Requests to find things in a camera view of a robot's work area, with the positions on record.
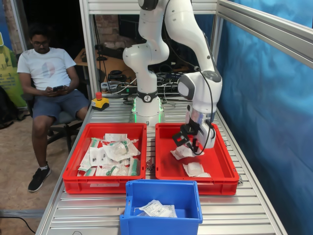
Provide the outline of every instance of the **man's hand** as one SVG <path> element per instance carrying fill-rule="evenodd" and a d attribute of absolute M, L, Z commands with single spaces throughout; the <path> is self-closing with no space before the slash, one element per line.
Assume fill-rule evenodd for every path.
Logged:
<path fill-rule="evenodd" d="M 43 95 L 48 97 L 55 97 L 59 95 L 58 92 L 54 92 L 51 87 L 47 87 L 43 92 Z"/>
<path fill-rule="evenodd" d="M 63 86 L 63 88 L 61 90 L 58 91 L 59 95 L 64 95 L 64 94 L 68 94 L 71 91 L 69 90 L 68 86 Z"/>

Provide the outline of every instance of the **white t-shirt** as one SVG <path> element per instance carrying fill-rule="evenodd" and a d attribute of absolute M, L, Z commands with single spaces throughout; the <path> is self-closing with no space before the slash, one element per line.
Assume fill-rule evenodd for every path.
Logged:
<path fill-rule="evenodd" d="M 47 87 L 69 86 L 67 69 L 74 65 L 76 63 L 63 49 L 50 47 L 46 54 L 31 49 L 21 54 L 18 72 L 29 73 L 36 88 L 45 90 Z"/>

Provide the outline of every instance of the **hair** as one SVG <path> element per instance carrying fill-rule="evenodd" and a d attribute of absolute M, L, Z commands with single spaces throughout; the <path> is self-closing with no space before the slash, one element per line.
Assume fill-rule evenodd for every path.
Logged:
<path fill-rule="evenodd" d="M 43 23 L 34 23 L 29 27 L 30 39 L 32 39 L 35 35 L 44 35 L 50 38 L 48 27 Z"/>

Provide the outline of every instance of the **blue crate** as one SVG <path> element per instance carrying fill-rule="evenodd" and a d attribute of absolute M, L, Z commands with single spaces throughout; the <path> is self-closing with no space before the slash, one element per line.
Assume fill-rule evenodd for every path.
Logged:
<path fill-rule="evenodd" d="M 120 216 L 122 235 L 197 235 L 202 212 L 196 181 L 135 180 L 126 184 L 126 207 Z M 137 216 L 139 207 L 158 200 L 174 205 L 177 218 Z"/>

